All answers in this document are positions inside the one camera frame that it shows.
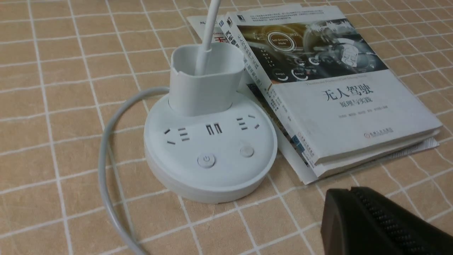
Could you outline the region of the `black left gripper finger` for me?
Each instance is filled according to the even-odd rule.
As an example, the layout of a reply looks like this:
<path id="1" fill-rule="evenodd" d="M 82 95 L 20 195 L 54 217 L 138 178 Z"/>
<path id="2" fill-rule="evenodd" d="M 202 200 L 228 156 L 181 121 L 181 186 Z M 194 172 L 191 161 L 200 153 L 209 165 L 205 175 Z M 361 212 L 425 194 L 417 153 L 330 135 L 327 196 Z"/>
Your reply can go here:
<path id="1" fill-rule="evenodd" d="M 326 192 L 326 255 L 451 255 L 452 236 L 369 187 Z"/>

